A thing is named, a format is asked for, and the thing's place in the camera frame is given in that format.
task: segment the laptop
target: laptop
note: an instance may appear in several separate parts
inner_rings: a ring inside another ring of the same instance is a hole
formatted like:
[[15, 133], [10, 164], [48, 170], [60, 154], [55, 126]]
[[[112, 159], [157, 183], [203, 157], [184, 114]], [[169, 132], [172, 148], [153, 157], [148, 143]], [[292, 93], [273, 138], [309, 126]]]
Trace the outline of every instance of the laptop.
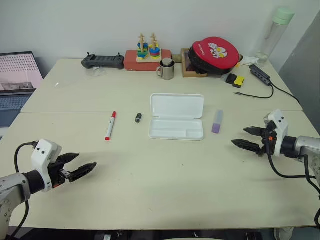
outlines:
[[31, 51], [0, 53], [0, 128], [10, 127], [42, 80]]

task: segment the table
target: table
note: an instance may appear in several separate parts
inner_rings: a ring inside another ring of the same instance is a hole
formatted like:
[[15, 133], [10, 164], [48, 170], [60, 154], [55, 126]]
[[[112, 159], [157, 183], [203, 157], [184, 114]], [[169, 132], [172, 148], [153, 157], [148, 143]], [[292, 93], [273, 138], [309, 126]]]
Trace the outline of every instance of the table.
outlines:
[[[285, 83], [268, 62], [263, 70], [272, 82], [288, 91]], [[22, 112], [108, 112], [146, 113], [150, 109], [153, 93], [202, 94], [205, 108], [223, 110], [301, 111], [295, 99], [274, 90], [270, 99], [257, 99], [236, 95], [242, 92], [257, 96], [269, 96], [271, 88], [250, 73], [248, 66], [235, 67], [234, 74], [244, 76], [244, 85], [238, 89], [217, 77], [183, 78], [180, 63], [175, 66], [172, 80], [159, 79], [155, 72], [106, 69], [106, 74], [90, 76], [91, 70], [81, 65], [81, 59], [61, 59], [42, 82], [39, 89], [28, 100]]]
[[[45, 138], [62, 153], [80, 156], [72, 171], [97, 162], [87, 176], [31, 197], [24, 224], [56, 229], [237, 229], [309, 226], [319, 208], [317, 192], [305, 179], [284, 179], [267, 157], [234, 146], [232, 139], [260, 143], [242, 131], [264, 127], [267, 111], [224, 110], [220, 134], [211, 133], [217, 108], [205, 108], [204, 140], [150, 139], [151, 114], [135, 123], [136, 112], [119, 112], [111, 141], [105, 141], [111, 111], [21, 113], [0, 142], [0, 176], [14, 173], [14, 153], [24, 142]], [[283, 112], [289, 135], [319, 137], [301, 111]], [[18, 156], [22, 172], [32, 170], [31, 147]], [[274, 157], [283, 174], [303, 174], [304, 165]], [[17, 226], [20, 205], [12, 215]]]

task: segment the clear plastic bottle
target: clear plastic bottle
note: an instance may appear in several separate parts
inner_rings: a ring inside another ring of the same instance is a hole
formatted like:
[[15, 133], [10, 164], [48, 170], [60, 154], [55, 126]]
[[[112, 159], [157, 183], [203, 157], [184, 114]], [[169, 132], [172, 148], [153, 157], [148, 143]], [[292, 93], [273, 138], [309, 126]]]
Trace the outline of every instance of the clear plastic bottle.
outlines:
[[280, 7], [276, 10], [271, 27], [268, 29], [259, 51], [255, 54], [255, 57], [259, 59], [259, 67], [266, 63], [294, 15], [295, 13], [286, 7]]

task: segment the laptop screen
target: laptop screen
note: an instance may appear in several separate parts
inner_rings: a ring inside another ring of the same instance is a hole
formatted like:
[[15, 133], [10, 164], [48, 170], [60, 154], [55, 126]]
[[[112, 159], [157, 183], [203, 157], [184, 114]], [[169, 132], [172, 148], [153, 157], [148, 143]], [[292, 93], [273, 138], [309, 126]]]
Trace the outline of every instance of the laptop screen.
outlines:
[[31, 51], [0, 54], [0, 94], [31, 92], [42, 80]]

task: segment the metal cup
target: metal cup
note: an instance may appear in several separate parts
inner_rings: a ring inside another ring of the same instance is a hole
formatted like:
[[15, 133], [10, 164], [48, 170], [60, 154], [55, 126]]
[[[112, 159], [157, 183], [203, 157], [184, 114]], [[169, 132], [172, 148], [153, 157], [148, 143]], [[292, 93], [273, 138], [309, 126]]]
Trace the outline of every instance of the metal cup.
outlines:
[[157, 76], [164, 80], [173, 79], [175, 76], [175, 61], [171, 58], [164, 58], [155, 70]]

